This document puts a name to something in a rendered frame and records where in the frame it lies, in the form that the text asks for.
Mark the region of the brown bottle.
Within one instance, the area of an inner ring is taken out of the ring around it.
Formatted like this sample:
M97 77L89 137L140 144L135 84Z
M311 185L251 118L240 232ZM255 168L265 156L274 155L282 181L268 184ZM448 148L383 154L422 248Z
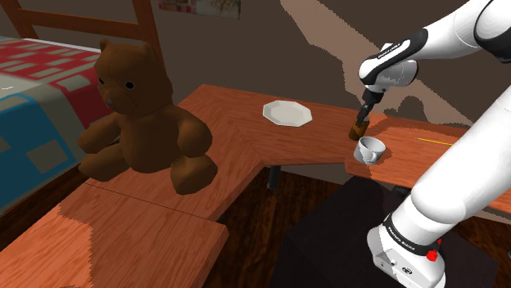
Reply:
M360 124L354 122L349 132L349 138L354 141L358 141L366 132L370 123L369 117L365 117Z

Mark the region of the white cup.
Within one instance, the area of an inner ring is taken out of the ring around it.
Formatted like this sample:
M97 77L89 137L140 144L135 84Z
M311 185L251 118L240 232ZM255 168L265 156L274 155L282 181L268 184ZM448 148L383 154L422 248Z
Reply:
M385 144L375 137L361 137L354 150L354 157L361 164L376 164L386 150Z

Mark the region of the yellow pencil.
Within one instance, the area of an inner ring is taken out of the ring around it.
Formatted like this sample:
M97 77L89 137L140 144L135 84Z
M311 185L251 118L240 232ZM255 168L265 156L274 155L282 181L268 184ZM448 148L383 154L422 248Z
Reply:
M415 139L419 140L419 141L422 141L422 142L430 142L430 143L435 143L435 144L440 144L440 145L445 145L445 146L453 146L453 143L440 142L440 141L426 139L426 138L421 138L421 137L416 137Z

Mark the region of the white plate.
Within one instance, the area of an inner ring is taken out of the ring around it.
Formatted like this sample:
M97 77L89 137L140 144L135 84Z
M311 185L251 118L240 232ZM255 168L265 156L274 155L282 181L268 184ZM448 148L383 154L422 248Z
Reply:
M279 126L299 128L312 121L309 108L296 101L272 101L263 106L262 115Z

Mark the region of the wooden corner desk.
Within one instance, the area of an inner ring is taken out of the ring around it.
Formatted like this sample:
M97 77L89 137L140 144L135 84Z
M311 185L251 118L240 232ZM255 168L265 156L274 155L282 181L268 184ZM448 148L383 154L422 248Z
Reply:
M0 288L201 288L228 238L218 217L262 168L343 163L348 174L403 187L418 178L464 131L374 112L368 135L387 151L358 163L348 132L354 110L310 104L312 121L277 126L262 115L268 95L201 85L181 106L213 134L215 180L180 196L168 171L127 170L88 180L0 251Z

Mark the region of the dark robot stand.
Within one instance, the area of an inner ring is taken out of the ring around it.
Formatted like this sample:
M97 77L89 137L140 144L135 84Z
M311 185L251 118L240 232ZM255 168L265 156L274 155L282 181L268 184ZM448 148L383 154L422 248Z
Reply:
M367 234L402 198L353 177L296 226L281 244L269 288L405 288L373 264ZM448 232L440 254L445 288L493 288L498 263Z

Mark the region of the brown teddy bear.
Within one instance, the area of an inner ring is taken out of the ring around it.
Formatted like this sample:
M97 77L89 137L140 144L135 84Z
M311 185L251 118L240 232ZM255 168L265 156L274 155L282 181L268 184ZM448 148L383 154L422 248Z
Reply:
M94 64L98 91L112 110L81 133L86 156L79 171L107 182L127 169L139 173L170 170L175 191L189 195L205 188L218 168L206 154L213 136L208 126L173 102L173 86L149 43L137 47L100 42Z

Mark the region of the bed with patchwork quilt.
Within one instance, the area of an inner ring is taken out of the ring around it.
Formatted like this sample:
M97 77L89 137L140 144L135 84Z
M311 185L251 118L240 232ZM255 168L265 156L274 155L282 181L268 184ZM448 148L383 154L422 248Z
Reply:
M106 117L93 71L99 50L39 39L43 26L149 42L159 51L151 0L131 0L135 22L24 9L0 0L18 38L0 37L0 216L84 157L79 135Z

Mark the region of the wall poster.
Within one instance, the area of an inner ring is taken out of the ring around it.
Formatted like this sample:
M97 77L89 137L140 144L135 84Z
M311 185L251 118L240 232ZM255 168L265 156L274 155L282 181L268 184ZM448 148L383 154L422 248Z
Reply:
M239 19L241 0L158 0L158 8L200 16Z

